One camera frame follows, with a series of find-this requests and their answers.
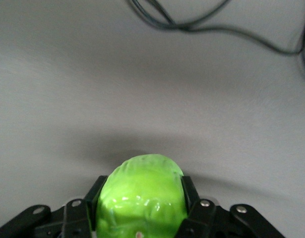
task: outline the shiny green plastic surface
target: shiny green plastic surface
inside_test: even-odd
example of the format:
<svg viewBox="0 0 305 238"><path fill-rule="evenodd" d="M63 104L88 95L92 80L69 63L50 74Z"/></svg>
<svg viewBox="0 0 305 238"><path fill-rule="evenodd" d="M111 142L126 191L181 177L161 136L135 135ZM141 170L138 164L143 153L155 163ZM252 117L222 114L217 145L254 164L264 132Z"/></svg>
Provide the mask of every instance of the shiny green plastic surface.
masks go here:
<svg viewBox="0 0 305 238"><path fill-rule="evenodd" d="M98 199L98 238L172 238L187 217L183 173L157 154L125 161L108 177Z"/></svg>

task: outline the green object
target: green object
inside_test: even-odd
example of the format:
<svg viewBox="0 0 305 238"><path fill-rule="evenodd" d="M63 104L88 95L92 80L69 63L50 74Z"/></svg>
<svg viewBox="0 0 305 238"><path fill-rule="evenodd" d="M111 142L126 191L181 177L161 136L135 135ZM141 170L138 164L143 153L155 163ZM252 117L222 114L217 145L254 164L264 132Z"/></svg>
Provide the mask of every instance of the green object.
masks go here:
<svg viewBox="0 0 305 238"><path fill-rule="evenodd" d="M98 238L172 238L187 217L183 172L157 154L125 161L108 177L98 199Z"/></svg>

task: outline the wire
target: wire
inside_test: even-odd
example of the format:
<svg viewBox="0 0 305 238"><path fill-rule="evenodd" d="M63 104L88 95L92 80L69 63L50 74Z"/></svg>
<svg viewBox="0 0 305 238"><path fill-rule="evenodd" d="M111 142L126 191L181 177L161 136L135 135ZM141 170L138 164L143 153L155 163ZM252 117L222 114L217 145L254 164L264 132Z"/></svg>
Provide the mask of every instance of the wire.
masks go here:
<svg viewBox="0 0 305 238"><path fill-rule="evenodd" d="M273 51L274 53L278 53L284 56L301 56L303 66L305 68L305 24L302 32L302 39L299 41L297 50L287 50L282 47L277 46L275 43L269 41L268 39L259 36L256 33L251 31L229 25L209 25L205 27L198 27L200 23L204 23L209 20L211 17L215 16L218 12L223 10L224 7L227 6L231 0L223 0L220 4L218 4L215 8L210 10L209 12L203 14L199 18L196 18L191 21L176 23L166 9L157 1L157 0L146 0L149 4L151 4L166 20L166 22L162 22L152 16L149 12L147 12L144 7L139 3L138 0L131 0L133 3L133 7L137 13L143 17L149 25L162 29L162 30L180 30L187 33L209 33L209 32L219 32L219 33L229 33L236 35L241 38L245 38L251 40L254 43L264 46L265 48Z"/></svg>

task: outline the screw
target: screw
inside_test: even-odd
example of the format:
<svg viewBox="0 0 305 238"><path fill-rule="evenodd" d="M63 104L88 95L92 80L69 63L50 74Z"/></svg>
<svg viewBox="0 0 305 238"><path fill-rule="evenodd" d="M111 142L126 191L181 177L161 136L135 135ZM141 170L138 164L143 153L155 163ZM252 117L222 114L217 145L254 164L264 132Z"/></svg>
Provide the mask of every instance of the screw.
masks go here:
<svg viewBox="0 0 305 238"><path fill-rule="evenodd" d="M209 207L211 205L207 200L201 200L200 204L202 207Z"/></svg>
<svg viewBox="0 0 305 238"><path fill-rule="evenodd" d="M39 214L44 210L44 207L38 207L33 211L33 215Z"/></svg>
<svg viewBox="0 0 305 238"><path fill-rule="evenodd" d="M81 203L82 203L81 200L76 200L72 202L72 207L78 207Z"/></svg>
<svg viewBox="0 0 305 238"><path fill-rule="evenodd" d="M238 206L238 207L236 207L236 210L237 210L239 213L246 213L246 212L247 212L247 209L244 208L243 206Z"/></svg>

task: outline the silver screw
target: silver screw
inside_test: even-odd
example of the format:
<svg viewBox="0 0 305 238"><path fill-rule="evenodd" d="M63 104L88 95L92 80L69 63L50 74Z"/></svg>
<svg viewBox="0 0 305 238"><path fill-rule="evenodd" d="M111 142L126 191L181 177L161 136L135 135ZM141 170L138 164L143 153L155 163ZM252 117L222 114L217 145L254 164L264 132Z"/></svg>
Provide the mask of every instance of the silver screw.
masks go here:
<svg viewBox="0 0 305 238"><path fill-rule="evenodd" d="M247 209L244 208L243 206L238 206L238 207L236 207L236 210L237 210L239 213L246 213L246 212L247 212Z"/></svg>
<svg viewBox="0 0 305 238"><path fill-rule="evenodd" d="M81 200L76 200L72 202L72 207L78 207L81 203L82 203Z"/></svg>
<svg viewBox="0 0 305 238"><path fill-rule="evenodd" d="M33 211L33 215L39 214L44 210L44 207L38 207Z"/></svg>
<svg viewBox="0 0 305 238"><path fill-rule="evenodd" d="M202 206L202 207L209 207L210 205L211 205L210 202L207 201L207 200L202 200L202 201L201 201L201 206Z"/></svg>

